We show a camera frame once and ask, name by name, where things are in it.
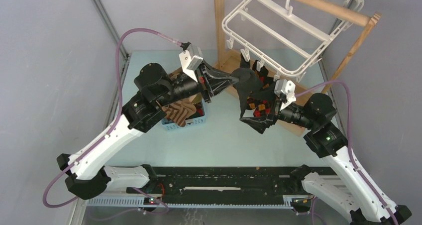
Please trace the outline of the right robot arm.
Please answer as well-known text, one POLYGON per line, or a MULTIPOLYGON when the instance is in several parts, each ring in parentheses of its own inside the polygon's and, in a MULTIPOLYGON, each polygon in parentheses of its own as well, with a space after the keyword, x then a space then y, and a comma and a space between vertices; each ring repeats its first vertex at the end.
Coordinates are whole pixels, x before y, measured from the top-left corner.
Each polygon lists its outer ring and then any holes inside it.
POLYGON ((400 225, 409 219, 410 209, 396 204, 379 188, 356 158, 346 136, 332 122, 336 109, 331 98, 315 93, 300 106, 296 104, 294 88, 293 82, 283 80, 265 90, 247 93, 247 98, 267 101, 271 107, 263 116, 243 117, 241 121, 259 133, 279 120, 306 128, 306 145, 336 173, 347 192, 325 181, 307 165, 291 173, 291 191, 316 196, 351 225, 400 225))

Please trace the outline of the red black argyle sock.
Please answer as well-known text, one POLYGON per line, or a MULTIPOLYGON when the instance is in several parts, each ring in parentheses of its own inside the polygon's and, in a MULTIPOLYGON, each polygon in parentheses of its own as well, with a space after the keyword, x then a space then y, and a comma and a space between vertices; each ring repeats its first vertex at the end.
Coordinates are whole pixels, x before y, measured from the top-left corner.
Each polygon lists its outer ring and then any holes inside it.
POLYGON ((247 98, 246 109, 249 111, 253 111, 254 117, 266 116, 270 113, 271 107, 272 103, 270 101, 257 100, 251 97, 247 98))

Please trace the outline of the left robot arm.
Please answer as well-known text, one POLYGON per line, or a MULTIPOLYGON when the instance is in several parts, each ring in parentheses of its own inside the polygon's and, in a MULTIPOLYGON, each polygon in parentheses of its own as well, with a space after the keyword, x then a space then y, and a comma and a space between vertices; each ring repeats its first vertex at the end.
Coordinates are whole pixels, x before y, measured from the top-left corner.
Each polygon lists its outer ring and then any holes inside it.
POLYGON ((201 62, 193 77, 170 78, 158 63, 145 65, 134 79, 138 92, 122 107, 116 123, 104 135, 75 154, 57 157, 67 171, 65 184, 70 193, 88 200, 107 190, 141 189, 152 193, 157 176, 150 165, 112 167, 107 162, 128 143, 148 132, 167 114, 163 107, 200 94, 206 101, 240 82, 236 73, 226 73, 201 62))

